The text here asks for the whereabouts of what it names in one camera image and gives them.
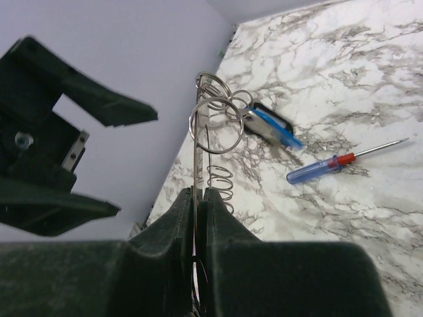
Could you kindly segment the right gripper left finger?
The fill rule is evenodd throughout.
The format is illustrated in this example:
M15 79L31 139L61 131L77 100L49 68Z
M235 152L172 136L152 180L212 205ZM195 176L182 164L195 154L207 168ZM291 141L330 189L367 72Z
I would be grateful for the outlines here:
M187 316L192 198L129 241L1 245L2 316Z

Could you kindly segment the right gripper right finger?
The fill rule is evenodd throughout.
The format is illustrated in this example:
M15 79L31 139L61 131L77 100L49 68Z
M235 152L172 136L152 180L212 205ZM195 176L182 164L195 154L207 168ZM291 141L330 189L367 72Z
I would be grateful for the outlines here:
M391 316L376 268L350 242L264 242L206 190L208 316Z

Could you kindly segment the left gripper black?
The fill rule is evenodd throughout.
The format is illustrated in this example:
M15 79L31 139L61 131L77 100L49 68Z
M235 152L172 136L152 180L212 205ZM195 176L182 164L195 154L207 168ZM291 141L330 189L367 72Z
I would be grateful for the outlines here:
M152 106L92 80L36 38L12 45L1 57L1 223L38 236L58 236L120 211L70 194L89 134L52 111L61 95L106 127L158 118Z

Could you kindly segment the round metal keyring disc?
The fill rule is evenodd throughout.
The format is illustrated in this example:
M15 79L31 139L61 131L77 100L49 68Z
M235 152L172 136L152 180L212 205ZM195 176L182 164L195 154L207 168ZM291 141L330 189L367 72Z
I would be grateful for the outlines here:
M238 139L227 148L213 149L210 131L229 123L239 124ZM204 156L211 162L212 155L222 155L234 149L242 139L244 121L233 103L230 88L216 75L202 71L196 76L196 105L188 120L189 134L194 142L192 214L193 214L193 264L192 297L194 313L206 316L208 308L208 273L206 269L207 211L204 194L212 188L212 165L204 165Z

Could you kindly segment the blue key tag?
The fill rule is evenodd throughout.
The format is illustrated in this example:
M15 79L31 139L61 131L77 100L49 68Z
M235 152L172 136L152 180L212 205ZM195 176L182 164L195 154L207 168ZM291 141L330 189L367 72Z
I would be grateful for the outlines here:
M281 128L280 126L271 126L277 131L281 145L297 150L303 147L302 142L294 134L292 135L290 132L284 128Z

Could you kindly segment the black key fob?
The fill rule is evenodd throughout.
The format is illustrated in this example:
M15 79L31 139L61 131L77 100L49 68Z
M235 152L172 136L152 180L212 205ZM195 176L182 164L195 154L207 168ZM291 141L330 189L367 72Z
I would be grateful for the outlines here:
M271 110L270 108L267 108L261 102L252 101L249 104L249 108L259 118L262 118L266 123L270 125L274 125L274 126L280 126L281 128L284 128L285 130L290 132L292 135L294 134L293 125L288 119L277 114L275 111Z

